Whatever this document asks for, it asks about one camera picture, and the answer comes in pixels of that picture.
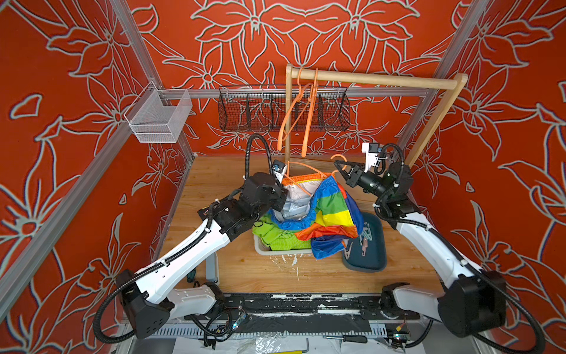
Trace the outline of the grey rectangular block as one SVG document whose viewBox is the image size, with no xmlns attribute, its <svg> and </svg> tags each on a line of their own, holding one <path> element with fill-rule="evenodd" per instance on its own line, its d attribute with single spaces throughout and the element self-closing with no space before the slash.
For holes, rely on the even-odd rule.
<svg viewBox="0 0 566 354">
<path fill-rule="evenodd" d="M 215 252 L 209 255 L 208 258 L 206 258 L 205 263 L 206 280 L 208 282 L 218 284 L 220 272 L 217 253 Z"/>
</svg>

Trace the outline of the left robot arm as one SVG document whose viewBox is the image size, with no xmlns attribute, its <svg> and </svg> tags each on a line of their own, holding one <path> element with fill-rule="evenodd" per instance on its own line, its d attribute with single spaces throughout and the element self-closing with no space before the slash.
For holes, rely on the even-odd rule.
<svg viewBox="0 0 566 354">
<path fill-rule="evenodd" d="M 133 273 L 123 271 L 116 278 L 116 288 L 101 303 L 93 321 L 93 332 L 100 342 L 116 344 L 133 336 L 145 339 L 169 319 L 207 314 L 223 300 L 214 283 L 205 283 L 185 291 L 175 286 L 209 256 L 228 246 L 249 231 L 270 210 L 282 210 L 288 191 L 275 176 L 268 153 L 268 172 L 250 173 L 250 154 L 246 150 L 244 182 L 227 197 L 204 208 L 202 224 L 165 256 Z M 131 332 L 108 336 L 101 321 L 106 308 L 118 299 Z"/>
</svg>

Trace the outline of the rainbow striped shorts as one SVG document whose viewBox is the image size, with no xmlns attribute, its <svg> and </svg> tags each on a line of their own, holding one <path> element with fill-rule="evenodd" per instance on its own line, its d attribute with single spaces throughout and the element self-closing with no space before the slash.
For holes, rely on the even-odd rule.
<svg viewBox="0 0 566 354">
<path fill-rule="evenodd" d="M 285 177 L 288 191 L 282 211 L 267 218 L 279 230 L 290 232 L 317 260 L 336 255 L 363 233 L 364 219 L 352 196 L 328 173 Z"/>
</svg>

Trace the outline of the orange hanger of rainbow shorts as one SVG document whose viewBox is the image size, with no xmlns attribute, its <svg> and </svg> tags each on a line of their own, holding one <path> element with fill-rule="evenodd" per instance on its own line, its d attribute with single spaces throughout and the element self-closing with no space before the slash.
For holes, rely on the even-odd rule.
<svg viewBox="0 0 566 354">
<path fill-rule="evenodd" d="M 320 171 L 308 163 L 290 161 L 286 163 L 287 172 L 284 173 L 283 185 L 288 189 L 292 200 L 310 199 L 318 186 L 329 177 L 336 177 L 338 170 L 333 172 Z"/>
</svg>

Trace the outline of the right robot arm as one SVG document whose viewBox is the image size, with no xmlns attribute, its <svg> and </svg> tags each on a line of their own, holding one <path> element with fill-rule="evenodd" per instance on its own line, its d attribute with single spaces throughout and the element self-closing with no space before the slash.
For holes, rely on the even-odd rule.
<svg viewBox="0 0 566 354">
<path fill-rule="evenodd" d="M 408 283 L 394 283 L 384 287 L 381 308 L 393 315 L 404 311 L 421 314 L 429 319 L 427 331 L 440 322 L 458 338 L 471 336 L 502 353 L 513 353 L 514 349 L 484 336 L 484 332 L 506 324 L 506 310 L 512 306 L 526 317 L 534 332 L 529 353 L 543 353 L 546 340 L 541 325 L 508 293 L 504 277 L 464 256 L 409 198 L 414 179 L 402 149 L 395 144 L 370 143 L 363 151 L 364 163 L 335 161 L 336 169 L 348 186 L 376 196 L 376 216 L 417 248 L 439 275 L 445 290 L 436 294 Z"/>
</svg>

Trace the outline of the orange clothes hanger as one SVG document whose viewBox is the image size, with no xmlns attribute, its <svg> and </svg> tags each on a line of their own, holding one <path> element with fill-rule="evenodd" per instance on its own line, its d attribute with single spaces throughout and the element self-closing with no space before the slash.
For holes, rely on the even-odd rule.
<svg viewBox="0 0 566 354">
<path fill-rule="evenodd" d="M 277 135 L 277 150 L 280 151 L 284 148 L 285 154 L 290 155 L 290 133 L 296 127 L 299 122 L 300 117 L 305 112 L 303 109 L 297 118 L 293 119 L 293 109 L 295 105 L 305 97 L 305 92 L 311 89 L 312 84 L 308 83 L 306 86 L 301 84 L 301 74 L 302 68 L 299 68 L 297 75 L 293 75 L 294 67 L 292 64 L 288 64 L 285 69 L 285 110 L 284 118 L 279 127 L 279 132 Z M 297 95 L 293 96 L 293 80 L 299 88 Z"/>
</svg>

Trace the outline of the clear acrylic wall bin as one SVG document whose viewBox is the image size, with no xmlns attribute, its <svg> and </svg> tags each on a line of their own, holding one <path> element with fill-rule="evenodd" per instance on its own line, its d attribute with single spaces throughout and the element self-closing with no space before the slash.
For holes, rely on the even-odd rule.
<svg viewBox="0 0 566 354">
<path fill-rule="evenodd" d="M 192 107 L 188 89 L 159 89 L 150 81 L 124 115 L 140 143 L 176 143 Z"/>
</svg>

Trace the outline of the white plastic basket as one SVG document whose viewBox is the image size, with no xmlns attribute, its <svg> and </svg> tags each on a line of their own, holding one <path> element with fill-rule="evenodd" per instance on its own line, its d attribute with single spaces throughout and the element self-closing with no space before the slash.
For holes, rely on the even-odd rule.
<svg viewBox="0 0 566 354">
<path fill-rule="evenodd" d="M 294 250 L 287 250 L 287 251 L 273 251 L 270 247 L 265 246 L 265 244 L 256 235 L 254 235 L 254 248 L 259 255 L 263 255 L 263 256 L 312 255 L 311 249 L 294 249 Z"/>
</svg>

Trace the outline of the green handled screwdriver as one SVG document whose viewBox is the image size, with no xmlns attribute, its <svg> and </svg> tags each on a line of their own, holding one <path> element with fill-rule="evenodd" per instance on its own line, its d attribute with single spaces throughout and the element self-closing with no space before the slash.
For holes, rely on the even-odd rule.
<svg viewBox="0 0 566 354">
<path fill-rule="evenodd" d="M 192 271 L 190 271 L 189 274 L 187 274 L 187 282 L 188 283 L 194 283 L 194 281 L 196 280 L 196 271 L 197 271 L 197 269 L 194 268 Z"/>
</svg>

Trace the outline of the clothespin in tray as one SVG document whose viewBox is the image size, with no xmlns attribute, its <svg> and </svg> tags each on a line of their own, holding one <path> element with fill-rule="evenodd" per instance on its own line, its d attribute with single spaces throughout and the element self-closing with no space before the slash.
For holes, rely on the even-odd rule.
<svg viewBox="0 0 566 354">
<path fill-rule="evenodd" d="M 344 249 L 344 259 L 345 260 L 348 260 L 350 258 L 353 246 L 354 246 L 353 243 L 349 243 L 348 246 Z"/>
</svg>

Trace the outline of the wooden clothes rack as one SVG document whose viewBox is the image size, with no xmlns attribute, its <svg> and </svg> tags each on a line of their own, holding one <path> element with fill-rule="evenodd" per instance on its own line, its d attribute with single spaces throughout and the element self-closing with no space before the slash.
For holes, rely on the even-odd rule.
<svg viewBox="0 0 566 354">
<path fill-rule="evenodd" d="M 301 84 L 313 82 L 315 69 L 304 69 Z M 463 92 L 468 76 L 457 73 L 451 79 L 414 78 L 388 74 L 367 74 L 318 70 L 318 88 L 345 88 L 349 98 L 352 125 L 346 131 L 310 130 L 307 155 L 330 156 L 333 153 L 359 153 L 364 142 L 395 142 L 405 152 L 405 161 L 414 166 L 426 150 Z M 301 156 L 304 133 L 294 128 L 290 133 L 290 155 L 284 148 L 274 149 L 287 160 Z"/>
</svg>

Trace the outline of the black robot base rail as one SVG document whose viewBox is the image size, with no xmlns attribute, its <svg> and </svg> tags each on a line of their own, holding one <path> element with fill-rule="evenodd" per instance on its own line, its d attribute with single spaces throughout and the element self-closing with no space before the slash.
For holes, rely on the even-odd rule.
<svg viewBox="0 0 566 354">
<path fill-rule="evenodd" d="M 378 324 L 419 323 L 420 315 L 406 311 L 385 315 L 379 294 L 262 294 L 225 295 L 224 307 L 233 319 L 246 314 L 236 333 L 371 333 Z"/>
</svg>

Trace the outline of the teal plastic tray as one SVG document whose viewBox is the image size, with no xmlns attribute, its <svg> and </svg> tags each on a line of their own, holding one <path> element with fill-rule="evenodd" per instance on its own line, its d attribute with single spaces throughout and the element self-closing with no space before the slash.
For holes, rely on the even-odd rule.
<svg viewBox="0 0 566 354">
<path fill-rule="evenodd" d="M 370 229 L 372 234 L 372 241 L 369 243 L 369 247 L 365 257 L 361 256 L 361 242 L 360 236 L 356 239 L 347 242 L 353 243 L 353 249 L 351 256 L 348 260 L 344 259 L 344 250 L 342 253 L 343 265 L 352 271 L 364 272 L 364 273 L 377 273 L 383 271 L 387 264 L 388 258 L 386 253 L 386 243 L 383 231 L 383 225 L 381 220 L 374 214 L 368 212 L 363 212 L 363 229 Z"/>
</svg>

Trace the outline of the orange hanger of green shorts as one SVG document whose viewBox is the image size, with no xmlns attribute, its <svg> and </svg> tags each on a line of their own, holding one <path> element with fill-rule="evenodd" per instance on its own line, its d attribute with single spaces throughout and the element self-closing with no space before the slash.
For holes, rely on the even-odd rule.
<svg viewBox="0 0 566 354">
<path fill-rule="evenodd" d="M 309 111 L 308 111 L 308 115 L 307 115 L 307 121 L 306 121 L 306 124 L 305 124 L 305 135 L 304 135 L 303 143 L 302 143 L 301 156 L 303 158 L 305 158 L 305 156 L 307 155 L 308 141 L 309 141 L 309 137 L 310 137 L 310 130 L 311 130 L 311 126 L 312 126 L 312 118 L 313 118 L 313 115 L 314 115 L 314 108 L 315 108 L 315 102 L 316 102 L 317 94 L 318 94 L 318 69 L 315 69 L 312 87 L 311 87 L 311 90 L 310 90 L 310 97 L 308 99 Z"/>
</svg>

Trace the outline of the lime green shorts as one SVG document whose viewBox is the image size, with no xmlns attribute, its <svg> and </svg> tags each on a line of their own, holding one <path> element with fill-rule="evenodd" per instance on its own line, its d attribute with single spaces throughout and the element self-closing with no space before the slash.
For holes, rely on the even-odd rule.
<svg viewBox="0 0 566 354">
<path fill-rule="evenodd" d="M 299 240 L 294 231 L 280 229 L 269 214 L 254 223 L 252 233 L 271 251 L 311 249 L 309 240 Z"/>
</svg>

